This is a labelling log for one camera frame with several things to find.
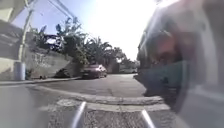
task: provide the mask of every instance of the sidewalk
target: sidewalk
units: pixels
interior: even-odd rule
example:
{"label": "sidewalk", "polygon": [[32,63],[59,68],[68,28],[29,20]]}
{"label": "sidewalk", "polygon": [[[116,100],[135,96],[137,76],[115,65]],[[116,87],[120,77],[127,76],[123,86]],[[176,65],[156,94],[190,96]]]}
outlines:
{"label": "sidewalk", "polygon": [[63,78],[63,79],[45,79],[45,80],[25,80],[25,81],[0,81],[0,86],[4,85],[18,85],[18,84],[36,84],[36,83],[50,83],[50,82],[60,82],[60,81],[70,81],[76,80],[79,77],[75,78]]}

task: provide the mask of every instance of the sky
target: sky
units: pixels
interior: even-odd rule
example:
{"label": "sky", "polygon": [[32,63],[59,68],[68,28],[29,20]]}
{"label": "sky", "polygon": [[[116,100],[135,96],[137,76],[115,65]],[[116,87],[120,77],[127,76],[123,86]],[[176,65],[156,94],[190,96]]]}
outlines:
{"label": "sky", "polygon": [[[55,26],[67,16],[51,3],[54,0],[38,0],[35,4],[31,26],[55,34]],[[131,60],[135,60],[143,31],[155,10],[153,0],[61,0],[82,23],[84,32],[102,41],[120,47]],[[28,14],[24,9],[13,21],[23,27]]]}

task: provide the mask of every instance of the power line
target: power line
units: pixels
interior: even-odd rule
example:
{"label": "power line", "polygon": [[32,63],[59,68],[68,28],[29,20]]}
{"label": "power line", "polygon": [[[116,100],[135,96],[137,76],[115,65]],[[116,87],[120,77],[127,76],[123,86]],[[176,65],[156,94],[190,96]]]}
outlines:
{"label": "power line", "polygon": [[65,16],[70,17],[64,10],[62,10],[60,7],[58,7],[56,4],[54,4],[51,0],[48,0],[55,8],[57,8],[61,13],[63,13]]}
{"label": "power line", "polygon": [[63,8],[69,15],[71,15],[73,19],[76,18],[76,16],[60,0],[54,0],[54,1],[56,1],[61,8]]}

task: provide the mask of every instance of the driveway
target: driveway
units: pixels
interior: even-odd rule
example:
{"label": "driveway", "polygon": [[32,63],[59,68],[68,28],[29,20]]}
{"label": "driveway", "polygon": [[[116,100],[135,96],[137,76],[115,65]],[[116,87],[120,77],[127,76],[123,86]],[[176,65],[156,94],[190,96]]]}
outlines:
{"label": "driveway", "polygon": [[142,97],[146,88],[134,74],[108,75],[101,79],[77,79],[73,81],[39,84],[53,89],[101,96]]}

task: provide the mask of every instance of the sunlight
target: sunlight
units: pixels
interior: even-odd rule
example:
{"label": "sunlight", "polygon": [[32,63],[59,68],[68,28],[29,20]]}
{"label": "sunlight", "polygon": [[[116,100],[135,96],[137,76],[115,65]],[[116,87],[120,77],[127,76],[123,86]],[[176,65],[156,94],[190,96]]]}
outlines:
{"label": "sunlight", "polygon": [[140,38],[155,7],[150,0],[97,0],[85,26],[87,31],[121,47],[128,58],[135,60]]}

